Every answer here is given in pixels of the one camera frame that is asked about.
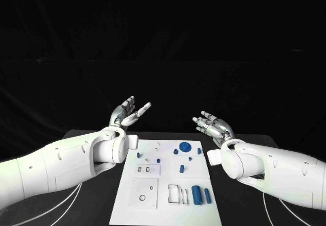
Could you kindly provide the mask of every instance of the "black table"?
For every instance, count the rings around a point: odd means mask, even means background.
[[[92,130],[70,130],[63,138],[69,138]],[[206,152],[216,149],[212,139],[199,133],[157,133],[157,132],[127,132],[138,135],[140,139],[161,140],[199,140],[202,143],[203,154],[206,157],[210,183],[213,188],[215,200],[219,209],[220,222],[223,226],[238,224],[251,226],[269,225],[267,218],[262,193],[251,186],[243,185],[230,179],[222,170],[222,166],[210,166]],[[248,143],[277,147],[269,136],[265,135],[236,135],[236,138]],[[108,226],[111,212],[114,207],[119,178],[122,174],[124,162],[101,173],[91,180],[85,181],[80,186],[80,192],[75,203],[65,214],[63,218],[54,224],[56,226]],[[11,205],[0,217],[0,225],[10,226],[31,217],[41,214],[53,208],[67,197],[75,187],[63,191],[47,193],[30,197]],[[69,198],[50,213],[26,223],[24,226],[50,226],[62,213],[65,212],[73,196]],[[288,213],[278,199],[265,194],[265,202],[271,221],[274,226],[304,225],[298,219]],[[311,225],[326,225],[326,211],[313,210],[284,202],[291,211]]]

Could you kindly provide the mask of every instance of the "black background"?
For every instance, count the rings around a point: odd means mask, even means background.
[[[323,157],[323,6],[11,0],[0,7],[0,160],[101,130],[193,132],[204,110],[235,133]]]

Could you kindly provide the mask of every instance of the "blue cylinder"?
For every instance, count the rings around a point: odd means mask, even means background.
[[[209,204],[209,203],[212,203],[210,197],[209,197],[209,190],[204,188],[203,191],[204,191],[204,196],[206,196],[206,200],[207,200],[207,204]]]
[[[181,142],[179,148],[183,152],[189,152],[192,150],[192,145],[187,142]]]
[[[202,193],[197,185],[192,186],[192,197],[193,204],[199,206],[202,204]]]
[[[184,165],[180,165],[180,173],[183,173]]]

